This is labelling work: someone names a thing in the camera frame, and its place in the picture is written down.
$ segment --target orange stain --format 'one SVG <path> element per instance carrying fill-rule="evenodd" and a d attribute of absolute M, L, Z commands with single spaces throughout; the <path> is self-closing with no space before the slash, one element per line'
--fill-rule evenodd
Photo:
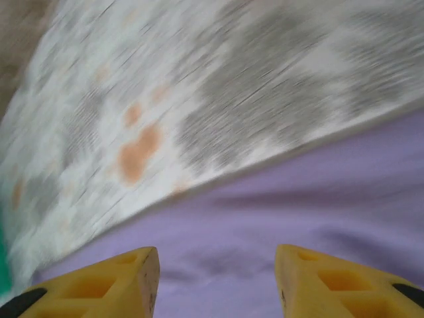
<path fill-rule="evenodd" d="M 21 178 L 15 184 L 12 193 L 12 206 L 13 209 L 16 210 L 19 207 L 19 203 L 21 202 L 21 196 L 24 188 L 24 180 Z"/>
<path fill-rule="evenodd" d="M 135 184 L 143 175 L 150 157 L 159 149 L 160 131 L 157 124 L 143 129 L 135 142 L 124 145 L 119 152 L 119 167 L 124 180 Z"/>
<path fill-rule="evenodd" d="M 159 104 L 167 96 L 168 92 L 169 92 L 169 87 L 165 85 L 161 85 L 153 89 L 153 92 L 152 92 L 153 103 Z"/>
<path fill-rule="evenodd" d="M 161 139 L 158 125 L 153 124 L 147 126 L 140 132 L 137 144 L 144 153 L 151 156 L 159 149 Z"/>
<path fill-rule="evenodd" d="M 136 102 L 133 103 L 130 108 L 128 108 L 127 112 L 125 113 L 125 126 L 127 128 L 134 126 L 137 124 L 138 120 L 141 116 L 141 103 Z"/>

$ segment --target white patterned fabric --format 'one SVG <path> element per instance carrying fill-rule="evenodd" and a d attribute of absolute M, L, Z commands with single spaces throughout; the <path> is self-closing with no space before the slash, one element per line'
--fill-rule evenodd
<path fill-rule="evenodd" d="M 0 126 L 18 288 L 130 216 L 423 95 L 424 0 L 61 1 Z"/>

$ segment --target lavender fabric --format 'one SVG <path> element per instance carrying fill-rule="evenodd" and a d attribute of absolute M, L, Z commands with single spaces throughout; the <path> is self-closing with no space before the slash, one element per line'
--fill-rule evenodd
<path fill-rule="evenodd" d="M 282 317 L 277 244 L 424 286 L 424 111 L 133 219 L 39 272 L 41 282 L 156 246 L 155 318 Z"/>

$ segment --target gray pattern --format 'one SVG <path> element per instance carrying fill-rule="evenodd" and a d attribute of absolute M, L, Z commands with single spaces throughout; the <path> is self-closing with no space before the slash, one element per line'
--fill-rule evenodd
<path fill-rule="evenodd" d="M 348 26 L 366 36 L 342 45 L 354 63 L 349 74 L 350 116 L 397 101 L 421 85 L 424 70 L 424 1 L 367 9 L 354 14 Z"/>
<path fill-rule="evenodd" d="M 25 186 L 27 197 L 35 202 L 37 221 L 41 222 L 59 200 L 60 184 L 53 175 L 39 175 L 28 180 Z"/>
<path fill-rule="evenodd" d="M 94 89 L 83 97 L 74 114 L 66 120 L 64 168 L 74 163 L 84 152 L 93 152 L 98 148 L 96 125 L 103 102 L 103 94 Z"/>
<path fill-rule="evenodd" d="M 206 102 L 182 123 L 187 166 L 202 173 L 211 162 L 237 165 L 258 140 L 299 142 L 316 127 L 324 82 L 299 74 L 277 77 L 284 64 L 322 39 L 318 30 L 307 19 L 276 10 L 244 31 L 201 86 Z"/>

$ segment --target yellow plastic part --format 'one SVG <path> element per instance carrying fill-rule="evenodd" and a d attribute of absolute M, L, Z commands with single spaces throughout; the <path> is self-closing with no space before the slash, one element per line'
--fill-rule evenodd
<path fill-rule="evenodd" d="M 47 293 L 20 318 L 152 318 L 158 282 L 158 251 L 140 248 L 31 287 Z"/>
<path fill-rule="evenodd" d="M 392 287 L 392 274 L 292 245 L 276 253 L 285 318 L 418 318 L 423 309 Z"/>

